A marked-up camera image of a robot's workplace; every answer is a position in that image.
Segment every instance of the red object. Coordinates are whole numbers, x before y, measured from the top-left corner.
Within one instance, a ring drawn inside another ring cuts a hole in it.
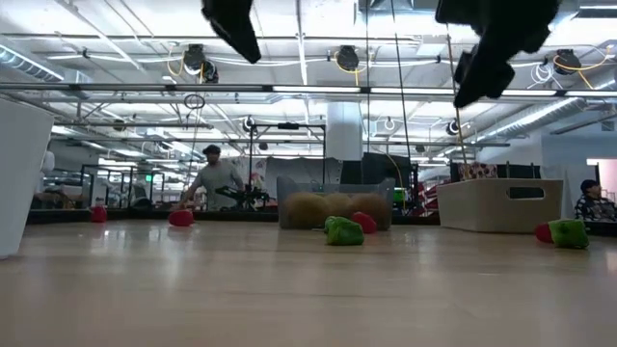
[[[92,223],[105,223],[107,222],[107,210],[103,206],[93,207],[90,214],[90,221]]]
[[[552,235],[550,234],[549,225],[544,223],[535,228],[536,238],[540,242],[552,243]]]
[[[351,217],[351,220],[358,223],[362,227],[363,233],[375,233],[377,232],[377,223],[373,218],[365,213],[356,212]]]
[[[174,227],[190,227],[195,222],[193,212],[190,210],[179,210],[172,212],[168,218]]]

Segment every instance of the clear plastic bin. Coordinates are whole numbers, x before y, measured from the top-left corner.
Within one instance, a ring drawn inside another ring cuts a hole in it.
[[[389,218],[386,222],[378,223],[377,228],[379,230],[388,230],[391,225],[391,207],[394,199],[394,184],[393,178],[386,178],[380,184],[320,184],[320,183],[297,183],[288,176],[277,177],[277,196],[279,201],[279,227],[291,228],[289,221],[287,220],[287,213],[285,210],[286,199],[299,192],[309,192],[327,196],[334,193],[349,194],[353,197],[356,194],[377,194],[386,200],[389,209]]]

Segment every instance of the white column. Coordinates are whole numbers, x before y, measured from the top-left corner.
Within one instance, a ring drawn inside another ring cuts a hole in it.
[[[362,160],[362,114],[354,102],[328,104],[326,155],[337,160]]]
[[[0,259],[19,249],[52,125],[43,111],[0,99]]]

